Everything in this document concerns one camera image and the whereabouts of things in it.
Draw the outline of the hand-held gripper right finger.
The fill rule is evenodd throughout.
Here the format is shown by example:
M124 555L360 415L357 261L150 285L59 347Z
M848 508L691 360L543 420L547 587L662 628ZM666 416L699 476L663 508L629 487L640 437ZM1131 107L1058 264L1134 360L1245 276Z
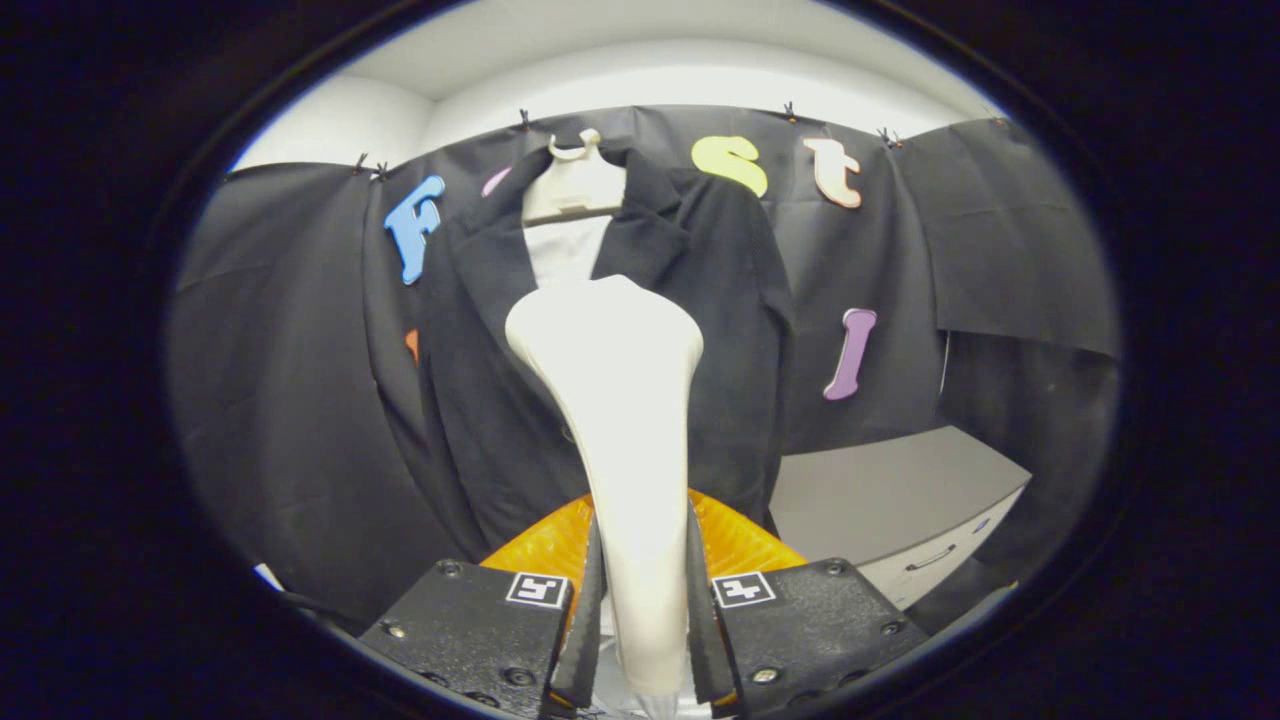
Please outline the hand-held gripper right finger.
M721 501L689 495L687 652L716 717L768 717L861 682L925 633L850 561L809 562Z

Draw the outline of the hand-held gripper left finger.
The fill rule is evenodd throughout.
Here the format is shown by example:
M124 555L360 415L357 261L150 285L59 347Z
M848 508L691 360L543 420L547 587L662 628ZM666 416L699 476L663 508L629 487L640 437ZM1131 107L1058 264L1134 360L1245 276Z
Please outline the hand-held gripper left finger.
M521 719L593 705L603 552L582 496L479 564L436 562L361 643L445 691Z

